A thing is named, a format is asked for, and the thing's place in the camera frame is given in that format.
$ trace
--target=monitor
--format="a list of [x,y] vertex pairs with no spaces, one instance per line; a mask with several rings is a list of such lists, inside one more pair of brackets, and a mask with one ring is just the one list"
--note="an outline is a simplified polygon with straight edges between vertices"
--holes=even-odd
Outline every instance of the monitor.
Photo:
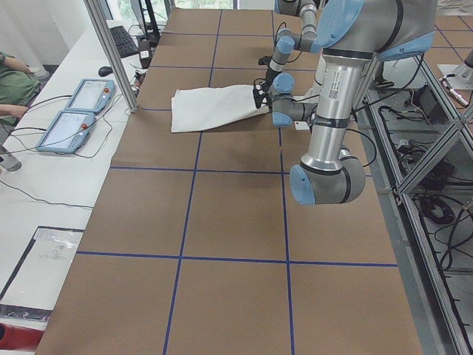
[[141,30],[153,47],[156,47],[161,39],[159,29],[157,27],[156,18],[154,17],[154,10],[151,0],[130,0],[133,12],[135,13],[138,24]]

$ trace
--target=blue joint cap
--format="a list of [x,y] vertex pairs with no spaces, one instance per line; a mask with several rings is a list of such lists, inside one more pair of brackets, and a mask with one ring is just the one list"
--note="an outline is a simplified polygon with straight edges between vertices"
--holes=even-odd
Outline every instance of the blue joint cap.
[[379,61],[398,61],[425,53],[433,45],[435,32],[427,33],[421,37],[408,41],[397,47],[385,50],[378,54]]
[[275,13],[280,13],[279,12],[279,0],[274,0],[274,12]]
[[310,53],[318,53],[320,52],[320,48],[321,47],[317,43],[317,40],[315,40],[314,42],[312,42],[312,45],[310,46]]
[[293,124],[291,117],[285,113],[273,112],[273,125],[276,127],[287,127]]
[[291,94],[294,89],[294,78],[291,74],[283,72],[273,81],[274,89],[281,94]]
[[278,40],[276,47],[282,54],[291,54],[295,45],[296,42],[291,37],[284,35]]
[[315,205],[316,197],[305,170],[299,165],[290,168],[290,190],[301,205]]

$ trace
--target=person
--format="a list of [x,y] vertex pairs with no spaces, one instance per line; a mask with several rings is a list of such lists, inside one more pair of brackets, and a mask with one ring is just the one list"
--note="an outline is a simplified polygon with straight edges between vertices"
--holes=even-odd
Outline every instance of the person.
[[30,68],[0,52],[0,119],[15,126],[41,89]]
[[374,89],[385,89],[387,87],[394,86],[394,83],[392,81],[384,78],[383,72],[384,72],[384,62],[381,62],[379,64],[378,69],[376,70],[375,80],[372,85]]

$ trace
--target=white cloth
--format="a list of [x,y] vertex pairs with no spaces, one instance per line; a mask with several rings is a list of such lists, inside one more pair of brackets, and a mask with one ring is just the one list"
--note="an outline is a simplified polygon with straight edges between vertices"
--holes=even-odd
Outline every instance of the white cloth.
[[268,112],[257,109],[253,86],[178,90],[172,98],[171,132],[203,131]]

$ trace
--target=wire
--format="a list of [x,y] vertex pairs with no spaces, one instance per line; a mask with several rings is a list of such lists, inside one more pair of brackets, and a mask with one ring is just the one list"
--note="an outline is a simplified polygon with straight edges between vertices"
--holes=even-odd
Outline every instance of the wire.
[[319,96],[320,96],[320,95],[309,96],[309,97],[307,97],[307,98],[302,98],[301,100],[294,100],[294,99],[293,99],[292,102],[303,102],[303,101],[309,100],[310,98],[317,98],[317,97],[319,97]]
[[302,55],[302,52],[299,52],[299,54],[297,55],[297,57],[295,59],[293,59],[292,61],[287,61],[286,63],[293,63],[295,61],[297,61]]
[[[117,101],[118,101],[118,100],[116,100],[116,102],[114,102],[113,105],[111,105],[111,106],[107,109],[107,111],[105,111],[105,113],[107,113],[107,112],[117,103]],[[102,116],[100,116],[99,118],[97,118],[97,119],[95,120],[95,122],[91,123],[88,128],[90,128],[90,127],[96,125],[97,122],[99,122],[99,120],[103,118],[103,115],[105,115],[105,113],[102,114]],[[52,145],[55,145],[55,144],[64,142],[64,141],[66,141],[66,140],[68,140],[68,139],[74,137],[75,135],[78,135],[79,133],[81,133],[81,132],[83,132],[83,131],[84,131],[84,130],[81,129],[81,130],[77,131],[76,133],[72,133],[69,137],[65,137],[64,139],[61,139],[60,141],[52,142],[52,143],[48,143],[48,144],[42,144],[42,145],[39,145],[39,146],[34,146],[33,148],[27,148],[27,147],[23,144],[23,142],[21,142],[21,140],[20,140],[18,137],[16,137],[15,135],[13,135],[13,137],[15,137],[16,139],[20,140],[21,145],[23,145],[23,146],[25,147],[25,149],[20,149],[20,150],[16,150],[16,151],[11,151],[10,153],[0,153],[0,156],[6,155],[6,154],[14,154],[14,153],[20,153],[20,152],[28,152],[28,151],[30,151],[30,152],[36,152],[36,151],[33,151],[33,149],[37,149],[37,148],[43,147],[43,146],[52,146]]]
[[378,157],[378,149],[376,148],[375,141],[373,139],[371,139],[371,137],[369,135],[365,135],[363,132],[360,132],[356,129],[347,128],[347,131],[358,133],[359,135],[362,135],[362,136],[366,137],[370,141],[370,143],[372,144],[372,147],[375,150],[375,155],[370,160],[370,162],[366,165],[363,165],[363,167],[366,168],[367,166],[370,166],[371,164],[373,164],[375,162],[376,158]]
[[45,102],[55,100],[56,98],[71,98],[71,97],[72,97],[72,95],[61,95],[61,96],[55,96],[54,98],[48,98],[48,99],[43,100],[43,101],[39,101],[39,102],[37,102],[36,104],[31,105],[30,107],[28,107],[27,110],[26,110],[24,113],[27,113],[27,112],[30,111],[32,108],[34,108],[34,107],[36,107],[36,106],[38,106],[38,105],[44,104]]
[[419,73],[419,70],[421,70],[421,67],[422,67],[422,63],[423,63],[423,57],[424,57],[424,54],[421,55],[421,58],[419,59],[419,64],[417,66],[417,69],[415,70],[414,72],[414,75],[411,77],[411,79],[407,82],[407,84],[405,84],[403,87],[401,87],[400,89],[397,89],[395,90],[394,92],[391,92],[390,94],[384,96],[383,98],[379,98],[378,100],[376,101],[373,101],[373,102],[370,102],[369,104],[365,104],[363,105],[362,107],[358,108],[358,109],[355,109],[354,110],[354,113],[357,113],[357,112],[360,112],[361,110],[363,109],[367,109],[368,107],[374,105],[374,104],[378,104],[384,100],[386,100],[387,98],[390,98],[391,96],[394,96],[396,94],[398,94],[399,92],[402,92],[404,91],[415,79],[415,77],[417,76],[417,74]]
[[[441,228],[439,228],[437,231],[435,231],[433,233],[433,237],[436,241],[438,241],[439,243],[442,243],[444,244],[445,246],[447,246],[447,250],[445,250],[445,252],[443,253],[443,256],[441,257],[440,261],[439,261],[439,265],[443,265],[443,263],[445,262],[445,259],[448,257],[449,258],[449,263],[447,265],[447,267],[445,268],[442,268],[443,271],[448,271],[451,267],[452,267],[452,264],[453,264],[453,255],[452,255],[452,251],[455,250],[455,251],[458,251],[462,254],[465,254],[466,256],[468,257],[471,257],[473,258],[473,255],[470,255],[469,253],[463,251],[463,250],[460,250],[458,249],[458,247],[462,246],[463,244],[469,242],[471,239],[473,239],[473,232],[471,235],[469,235],[467,238],[465,238],[464,240],[462,240],[461,242],[459,243],[456,243],[456,244],[453,244],[453,237],[455,235],[455,231],[458,227],[458,225],[460,223],[462,223],[464,220],[466,219],[471,219],[472,222],[473,222],[473,214],[467,209],[465,208],[465,204],[462,203],[461,201],[453,198],[453,197],[450,197],[450,196],[447,196],[447,195],[427,195],[427,194],[424,194],[424,195],[419,195],[419,194],[416,194],[414,196],[414,199],[415,201],[416,200],[419,200],[420,202],[422,201],[422,199],[424,198],[432,198],[432,197],[436,197],[436,198],[446,198],[452,202],[455,202],[456,204],[460,205],[462,207],[461,211],[458,213],[457,217],[455,218],[455,221],[446,225],[446,226],[443,226]],[[423,212],[421,210],[419,210],[418,208],[418,211],[419,211],[419,216],[424,219],[425,216],[423,214]],[[462,214],[465,212],[465,211],[468,211],[468,215],[466,215],[465,217],[462,217]],[[440,232],[440,231],[443,231],[447,228],[450,228],[450,227],[453,227],[452,230],[450,231],[449,233],[449,241],[448,242],[444,242],[442,240],[440,240],[438,237],[437,237],[437,234]],[[426,233],[429,234],[429,235],[432,235],[431,232],[429,232],[428,230],[426,230]]]
[[168,18],[167,18],[167,17],[164,17],[163,15],[160,15],[159,13],[157,13],[157,12],[155,12],[155,11],[153,11],[153,13],[154,13],[155,15],[158,15],[158,16],[161,17],[161,18],[164,18],[166,21],[168,21]]
[[81,208],[81,209],[93,209],[92,206],[74,205],[74,204],[71,204],[71,203],[49,202],[49,201],[43,200],[42,198],[33,197],[32,195],[30,195],[29,193],[23,191],[22,189],[20,189],[18,187],[11,186],[11,185],[5,183],[2,180],[0,180],[0,183],[4,184],[7,187],[10,187],[11,189],[14,189],[16,191],[20,191],[21,193],[25,194],[26,196],[28,196],[29,198],[31,198],[32,200],[37,201],[37,202],[44,202],[44,203],[47,203],[48,205],[52,205],[52,206],[61,205],[61,206],[68,206],[68,207],[78,207],[78,208]]
[[76,155],[76,156],[78,156],[78,157],[80,157],[80,158],[89,158],[89,159],[92,159],[92,158],[94,158],[94,157],[99,153],[99,151],[102,149],[102,147],[103,147],[103,145],[105,144],[107,138],[109,137],[110,133],[112,133],[112,130],[113,130],[113,125],[111,125],[110,122],[108,122],[108,121],[105,119],[105,114],[106,114],[108,111],[110,111],[110,110],[112,109],[112,107],[121,99],[122,96],[123,96],[122,94],[118,95],[118,96],[115,98],[115,99],[116,99],[115,102],[112,103],[112,105],[108,108],[108,110],[105,111],[105,112],[102,114],[102,116],[101,116],[101,118],[105,121],[105,123],[109,125],[110,129],[109,129],[109,131],[106,133],[105,138],[104,138],[103,141],[102,141],[102,144],[98,147],[97,152],[95,152],[93,155],[90,155],[90,156],[87,156],[87,155],[79,155],[79,154],[77,154],[77,153],[73,153],[73,155]]
[[455,179],[455,180],[460,180],[460,181],[466,181],[466,182],[468,182],[468,183],[473,183],[473,180],[463,179],[463,178],[461,178],[461,177],[449,176],[449,178]]
[[281,22],[278,26],[278,29],[276,30],[276,33],[273,34],[274,37],[274,46],[276,46],[276,37],[278,36],[279,30],[282,28],[282,25],[284,25],[284,28],[287,28],[287,24],[285,21]]

